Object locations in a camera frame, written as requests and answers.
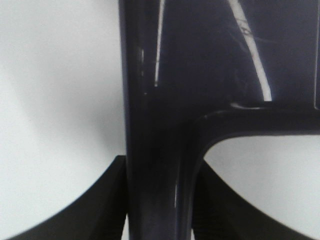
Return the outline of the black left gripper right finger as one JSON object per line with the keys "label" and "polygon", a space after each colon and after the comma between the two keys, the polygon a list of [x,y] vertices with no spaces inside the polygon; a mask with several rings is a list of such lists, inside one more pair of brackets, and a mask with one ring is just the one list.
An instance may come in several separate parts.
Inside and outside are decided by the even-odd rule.
{"label": "black left gripper right finger", "polygon": [[196,240],[307,240],[247,202],[203,162],[196,179],[192,230]]}

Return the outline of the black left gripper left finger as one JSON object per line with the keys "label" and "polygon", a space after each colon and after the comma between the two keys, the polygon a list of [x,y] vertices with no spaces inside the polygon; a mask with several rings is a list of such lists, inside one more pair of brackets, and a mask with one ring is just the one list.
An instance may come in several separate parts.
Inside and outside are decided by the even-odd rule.
{"label": "black left gripper left finger", "polygon": [[126,157],[118,155],[78,199],[13,239],[120,240],[127,213]]}

